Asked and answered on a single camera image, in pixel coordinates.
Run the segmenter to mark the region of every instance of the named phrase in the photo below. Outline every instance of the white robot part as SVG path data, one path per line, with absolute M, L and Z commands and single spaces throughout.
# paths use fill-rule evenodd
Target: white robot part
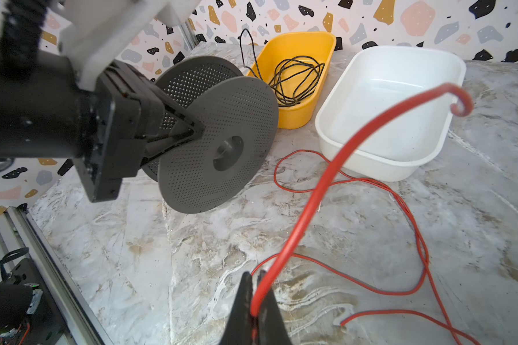
M 77 86 L 94 91 L 98 75 L 153 18 L 167 26 L 184 23 L 199 0 L 58 0 L 51 9 L 71 24 L 58 48 L 69 58 Z

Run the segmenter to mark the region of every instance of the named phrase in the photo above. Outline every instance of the spool center hole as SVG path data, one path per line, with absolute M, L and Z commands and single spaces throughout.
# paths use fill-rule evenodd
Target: spool center hole
M 213 166 L 218 171 L 224 171 L 238 162 L 243 151 L 243 140 L 238 135 L 231 136 L 217 147 Z

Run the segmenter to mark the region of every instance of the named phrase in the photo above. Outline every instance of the plastic tray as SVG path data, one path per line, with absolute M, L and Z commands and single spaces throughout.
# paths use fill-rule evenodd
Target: plastic tray
M 330 59 L 336 46 L 336 36 L 329 32 L 291 32 L 288 34 L 282 34 L 271 39 L 267 45 L 263 48 L 262 52 L 257 57 L 257 63 L 263 80 L 268 83 L 275 75 L 276 66 L 283 59 L 291 59 L 299 55 L 307 55 L 316 59 L 319 63 L 324 62 L 323 74 L 320 76 L 319 84 L 315 89 L 315 92 L 300 104 L 287 107 L 278 108 L 278 127 L 294 129 L 304 126 L 313 115 L 315 105 L 319 100 L 320 91 L 324 86 L 326 75 L 330 68 Z M 255 64 L 252 69 L 257 73 L 257 67 Z M 283 88 L 293 90 L 303 79 L 292 78 L 283 83 Z
M 462 85 L 466 65 L 433 49 L 376 46 L 359 52 L 328 95 L 315 120 L 320 149 L 332 160 L 368 121 L 394 104 L 444 82 Z M 451 123 L 444 95 L 393 120 L 374 133 L 344 167 L 375 179 L 406 179 L 441 151 Z

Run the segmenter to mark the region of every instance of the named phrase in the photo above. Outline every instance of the coiled red cable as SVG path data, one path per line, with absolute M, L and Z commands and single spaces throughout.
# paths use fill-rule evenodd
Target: coiled red cable
M 312 191 L 313 194 L 311 195 L 309 202 L 307 202 L 307 204 L 305 205 L 303 213 L 301 214 L 301 217 L 299 217 L 299 220 L 297 221 L 296 226 L 294 227 L 292 233 L 290 234 L 290 237 L 286 240 L 286 243 L 284 244 L 282 251 L 278 254 L 271 256 L 270 258 L 266 259 L 262 263 L 260 263 L 252 272 L 252 274 L 255 273 L 256 270 L 260 266 L 262 266 L 269 260 L 276 258 L 274 264 L 271 266 L 271 268 L 265 274 L 265 276 L 261 280 L 261 283 L 257 286 L 257 290 L 255 291 L 254 297 L 251 301 L 251 314 L 254 317 L 258 316 L 259 310 L 261 307 L 261 303 L 263 302 L 264 297 L 268 293 L 269 289 L 271 288 L 271 286 L 274 283 L 275 279 L 277 278 L 278 274 L 280 274 L 280 272 L 282 271 L 282 269 L 284 268 L 284 266 L 286 265 L 286 263 L 288 262 L 290 257 L 294 256 L 294 257 L 299 257 L 299 258 L 303 258 L 303 259 L 307 259 L 309 261 L 315 262 L 318 265 L 321 265 L 321 266 L 325 267 L 326 269 L 328 269 L 348 280 L 351 280 L 352 282 L 354 282 L 360 286 L 363 286 L 364 288 L 366 288 L 370 291 L 373 291 L 378 294 L 383 294 L 383 295 L 391 295 L 391 296 L 411 295 L 420 289 L 420 287 L 424 283 L 424 280 L 426 279 L 426 277 L 428 277 L 428 280 L 429 280 L 432 290 L 434 292 L 437 303 L 439 304 L 443 317 L 445 318 L 445 323 L 443 323 L 443 322 L 437 321 L 436 319 L 434 319 L 426 314 L 422 314 L 422 313 L 419 313 L 419 312 L 413 311 L 413 310 L 365 311 L 365 312 L 351 315 L 350 317 L 348 317 L 347 319 L 345 319 L 344 321 L 341 322 L 341 326 L 344 326 L 347 322 L 350 322 L 353 319 L 356 319 L 361 316 L 366 316 L 366 315 L 411 314 L 411 315 L 421 316 L 429 321 L 434 322 L 435 324 L 437 324 L 441 327 L 448 329 L 451 332 L 451 335 L 453 336 L 455 342 L 458 345 L 462 345 L 462 343 L 458 339 L 457 335 L 460 335 L 460 336 L 470 340 L 472 343 L 479 345 L 479 342 L 476 341 L 476 339 L 474 339 L 470 335 L 467 335 L 464 332 L 459 331 L 458 329 L 454 328 L 451 325 L 451 320 L 449 319 L 449 316 L 447 315 L 445 307 L 439 297 L 433 277 L 430 272 L 428 247 L 426 246 L 426 243 L 424 242 L 424 239 L 422 238 L 422 234 L 420 233 L 420 230 L 418 228 L 418 225 L 416 224 L 416 221 L 414 219 L 412 212 L 408 208 L 408 206 L 405 203 L 405 201 L 403 200 L 403 198 L 401 198 L 401 196 L 399 196 L 399 194 L 397 194 L 396 192 L 391 190 L 391 188 L 389 188 L 386 184 L 381 183 L 380 181 L 376 181 L 376 180 L 373 180 L 370 178 L 354 178 L 352 176 L 345 174 L 344 172 L 342 172 L 340 170 L 340 168 L 343 166 L 343 164 L 349 158 L 349 156 L 353 153 L 353 151 L 355 151 L 362 142 L 364 142 L 369 136 L 371 136 L 379 128 L 386 125 L 388 122 L 390 122 L 391 120 L 400 116 L 401 114 L 403 114 L 423 103 L 426 103 L 430 100 L 440 97 L 443 94 L 448 93 L 448 92 L 456 95 L 461 100 L 461 103 L 463 105 L 463 110 L 461 111 L 458 107 L 458 104 L 452 104 L 451 113 L 453 113 L 456 116 L 467 116 L 468 114 L 470 114 L 470 112 L 474 108 L 470 95 L 464 89 L 460 88 L 459 86 L 456 86 L 455 84 L 444 83 L 436 88 L 425 91 L 423 93 L 419 93 L 415 96 L 410 97 L 407 100 L 404 100 L 404 101 L 394 105 L 393 107 L 389 108 L 388 110 L 386 110 L 385 112 L 383 112 L 382 114 L 380 114 L 379 116 L 377 116 L 376 118 L 371 120 L 363 128 L 361 128 L 355 135 L 353 135 L 353 137 L 338 152 L 338 154 L 336 155 L 336 157 L 334 158 L 334 160 L 332 162 L 329 162 L 323 155 L 319 154 L 318 152 L 309 151 L 309 150 L 298 150 L 296 152 L 291 153 L 290 155 L 287 155 L 286 157 L 281 159 L 280 162 L 278 162 L 278 164 L 276 165 L 276 168 L 275 168 L 275 176 L 274 176 L 275 183 L 277 186 L 279 186 L 280 188 L 282 188 L 284 190 L 292 191 L 294 193 L 306 193 L 306 192 Z M 292 190 L 292 189 L 283 187 L 276 180 L 276 170 L 278 169 L 278 166 L 286 158 L 290 157 L 291 155 L 294 155 L 297 152 L 302 152 L 302 151 L 313 152 L 315 154 L 320 155 L 321 157 L 324 158 L 324 160 L 326 162 L 329 162 L 328 168 L 326 169 L 326 171 L 324 172 L 324 174 L 320 178 L 317 186 L 314 189 Z M 338 172 L 343 174 L 344 176 L 348 177 L 348 179 L 344 180 L 344 181 L 332 182 Z M 415 238 L 416 238 L 416 248 L 418 250 L 418 255 L 420 256 L 420 259 L 421 259 L 422 263 L 424 264 L 424 269 L 422 270 L 422 274 L 420 276 L 418 283 L 411 290 L 406 291 L 406 292 L 387 292 L 384 290 L 375 289 L 372 286 L 366 285 L 365 283 L 361 282 L 360 280 L 354 279 L 344 273 L 338 272 L 338 271 L 334 270 L 333 268 L 331 268 L 315 259 L 301 256 L 299 254 L 294 254 L 294 251 L 295 251 L 297 245 L 299 244 L 299 241 L 301 240 L 301 238 L 303 237 L 303 235 L 305 233 L 305 230 L 311 223 L 311 219 L 315 215 L 315 213 L 318 209 L 318 206 L 320 205 L 320 202 L 322 201 L 322 198 L 324 197 L 324 194 L 326 193 L 328 188 L 335 184 L 354 182 L 354 181 L 370 183 L 370 184 L 375 185 L 376 187 L 379 187 L 381 189 L 384 189 L 384 190 L 387 190 L 388 192 L 390 192 L 393 195 L 393 197 L 395 198 L 395 201 L 398 203 L 398 205 L 401 207 L 401 209 L 405 212 L 406 216 L 409 218 L 411 224 L 413 225 L 414 232 L 415 232 Z

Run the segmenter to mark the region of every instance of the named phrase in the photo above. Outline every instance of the marble surface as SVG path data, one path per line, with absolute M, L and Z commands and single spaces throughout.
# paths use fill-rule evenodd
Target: marble surface
M 202 43 L 193 51 L 204 53 L 242 66 L 237 46 Z M 351 58 L 334 53 L 317 110 Z M 518 344 L 518 64 L 469 61 L 464 87 L 475 112 L 453 119 L 432 162 L 389 185 L 416 217 L 454 326 L 485 345 Z M 142 171 L 124 180 L 117 200 L 91 204 L 74 169 L 30 211 L 115 344 L 216 344 L 242 272 L 281 248 L 309 198 L 272 181 L 278 160 L 300 148 L 319 149 L 313 121 L 278 130 L 254 179 L 202 214 L 171 210 Z M 279 179 L 310 188 L 325 167 L 296 155 Z M 410 289 L 421 273 L 405 216 L 388 193 L 361 183 L 329 190 L 297 252 L 387 290 Z M 338 325 L 384 308 L 442 320 L 427 283 L 412 296 L 380 296 L 292 259 L 275 294 L 296 345 L 454 343 L 414 316 Z

